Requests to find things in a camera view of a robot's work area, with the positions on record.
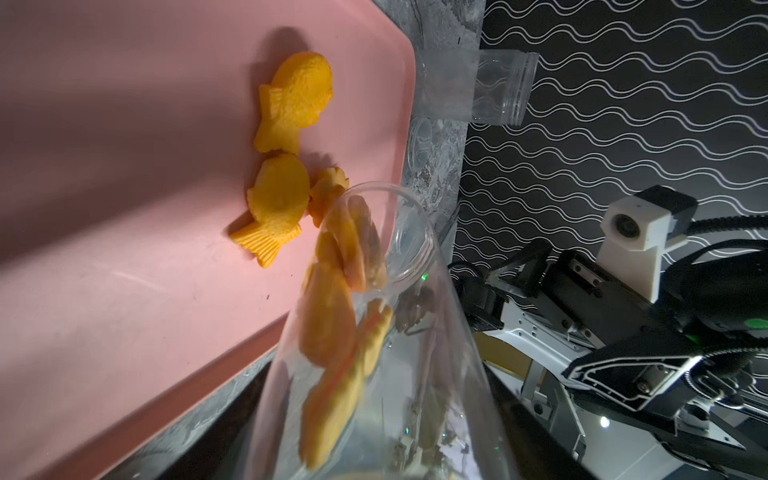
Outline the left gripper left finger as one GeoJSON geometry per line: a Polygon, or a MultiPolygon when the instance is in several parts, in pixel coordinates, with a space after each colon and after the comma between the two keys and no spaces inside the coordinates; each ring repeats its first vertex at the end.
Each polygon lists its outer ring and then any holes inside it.
{"type": "Polygon", "coordinates": [[[202,437],[159,479],[214,479],[221,470],[232,472],[271,366],[272,361],[269,361],[202,437]]]}

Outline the clear jar lid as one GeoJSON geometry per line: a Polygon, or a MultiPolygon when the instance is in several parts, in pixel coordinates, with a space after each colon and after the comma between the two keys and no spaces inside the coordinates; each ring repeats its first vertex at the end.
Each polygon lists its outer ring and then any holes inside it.
{"type": "Polygon", "coordinates": [[[435,146],[433,122],[424,117],[411,118],[406,149],[406,166],[414,175],[435,168],[438,148],[435,146]]]}

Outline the yellow cookie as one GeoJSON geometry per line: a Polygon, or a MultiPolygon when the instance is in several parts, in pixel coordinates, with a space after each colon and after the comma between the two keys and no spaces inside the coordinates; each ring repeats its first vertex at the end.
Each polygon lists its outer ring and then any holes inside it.
{"type": "Polygon", "coordinates": [[[252,221],[229,234],[230,239],[269,268],[281,248],[301,233],[308,206],[310,180],[303,163],[282,153],[262,162],[246,200],[252,221]]]}
{"type": "Polygon", "coordinates": [[[299,154],[300,132],[315,125],[333,98],[333,74],[324,56],[304,51],[289,56],[272,80],[258,88],[260,123],[253,146],[260,153],[299,154]]]}
{"type": "Polygon", "coordinates": [[[310,189],[307,213],[319,228],[334,202],[349,188],[350,182],[339,167],[320,171],[310,189]]]}

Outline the clear jar yellow cookies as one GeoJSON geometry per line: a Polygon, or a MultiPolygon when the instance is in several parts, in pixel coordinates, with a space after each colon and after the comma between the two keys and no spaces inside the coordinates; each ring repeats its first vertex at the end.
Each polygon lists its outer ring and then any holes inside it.
{"type": "Polygon", "coordinates": [[[418,50],[413,114],[435,120],[519,126],[539,59],[535,52],[519,50],[418,50]]]}

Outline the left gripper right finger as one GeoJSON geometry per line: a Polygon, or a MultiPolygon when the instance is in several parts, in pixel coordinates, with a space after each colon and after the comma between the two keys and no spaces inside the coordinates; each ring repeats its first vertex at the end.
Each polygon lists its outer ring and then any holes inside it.
{"type": "Polygon", "coordinates": [[[582,467],[488,367],[490,389],[522,479],[581,479],[582,467]]]}

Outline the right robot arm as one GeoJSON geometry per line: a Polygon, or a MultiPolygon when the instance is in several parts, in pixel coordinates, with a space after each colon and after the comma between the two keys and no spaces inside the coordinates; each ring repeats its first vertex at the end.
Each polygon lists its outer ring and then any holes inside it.
{"type": "Polygon", "coordinates": [[[767,225],[765,216],[696,221],[686,212],[615,213],[598,261],[542,239],[456,281],[471,326],[504,333],[591,412],[652,434],[672,455],[721,475],[767,475],[764,448],[728,433],[714,406],[765,419],[756,361],[767,357],[767,244],[730,239],[661,269],[692,233],[767,225]]]}

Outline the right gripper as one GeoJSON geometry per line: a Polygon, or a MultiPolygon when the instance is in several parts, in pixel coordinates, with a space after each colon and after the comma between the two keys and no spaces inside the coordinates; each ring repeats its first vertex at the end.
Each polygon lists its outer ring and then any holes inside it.
{"type": "Polygon", "coordinates": [[[483,280],[459,276],[454,287],[470,330],[502,330],[510,298],[533,298],[539,290],[539,311],[556,330],[573,328],[592,345],[567,364],[567,380],[631,412],[676,414],[693,401],[684,376],[701,359],[700,347],[580,252],[563,252],[547,269],[551,252],[547,240],[537,239],[483,280]]]}

